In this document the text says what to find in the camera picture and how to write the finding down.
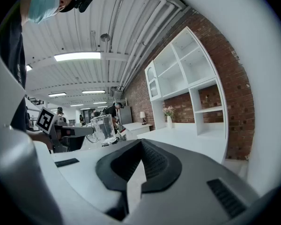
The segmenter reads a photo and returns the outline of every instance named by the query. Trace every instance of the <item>vase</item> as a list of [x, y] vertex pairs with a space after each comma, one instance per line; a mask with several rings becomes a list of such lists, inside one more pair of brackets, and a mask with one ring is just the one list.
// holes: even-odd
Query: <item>vase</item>
[[168, 128], [173, 128], [172, 118], [170, 116], [167, 117]]

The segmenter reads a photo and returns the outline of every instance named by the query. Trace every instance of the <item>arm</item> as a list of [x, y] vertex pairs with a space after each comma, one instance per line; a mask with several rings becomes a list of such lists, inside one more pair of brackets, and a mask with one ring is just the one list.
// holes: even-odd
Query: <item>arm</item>
[[112, 117], [112, 123], [114, 126], [116, 125], [116, 122], [117, 122], [117, 120], [114, 117]]
[[26, 131], [26, 133], [29, 135], [29, 137], [33, 140], [33, 141], [39, 141], [39, 142], [43, 142], [47, 145], [47, 148], [49, 150], [53, 149], [53, 144], [51, 143], [49, 137], [43, 133], [42, 131], [38, 131], [38, 132], [31, 132], [31, 131]]

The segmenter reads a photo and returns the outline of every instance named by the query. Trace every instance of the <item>fluorescent light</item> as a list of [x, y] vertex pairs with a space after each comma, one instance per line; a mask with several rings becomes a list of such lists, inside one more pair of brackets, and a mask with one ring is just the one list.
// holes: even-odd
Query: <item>fluorescent light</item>
[[31, 69], [32, 69], [32, 67], [31, 67], [31, 66], [26, 65], [26, 72], [30, 71]]
[[82, 91], [82, 93], [105, 93], [104, 90], [97, 90], [97, 91]]
[[101, 59], [100, 52], [71, 52], [54, 56], [57, 62], [74, 59]]
[[54, 94], [48, 94], [48, 96], [50, 96], [50, 97], [64, 96], [64, 95], [66, 95], [65, 92], [62, 92], [62, 93], [54, 93]]

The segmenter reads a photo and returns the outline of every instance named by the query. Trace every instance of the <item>table lamp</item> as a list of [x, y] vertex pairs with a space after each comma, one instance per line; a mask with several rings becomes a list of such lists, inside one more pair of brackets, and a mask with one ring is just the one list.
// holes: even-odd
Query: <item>table lamp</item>
[[145, 117], [146, 117], [145, 112], [141, 112], [140, 113], [140, 118], [142, 118], [142, 125], [146, 125], [147, 124], [146, 121], [145, 121]]

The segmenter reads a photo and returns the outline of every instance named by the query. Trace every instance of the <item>arched cabinet door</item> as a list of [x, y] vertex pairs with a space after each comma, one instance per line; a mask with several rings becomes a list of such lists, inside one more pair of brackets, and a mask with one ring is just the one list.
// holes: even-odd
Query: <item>arched cabinet door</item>
[[160, 87], [159, 87], [157, 74], [153, 61], [151, 61], [151, 63], [145, 69], [145, 74], [146, 74], [147, 86], [149, 90], [150, 101], [154, 101], [158, 98], [161, 98]]

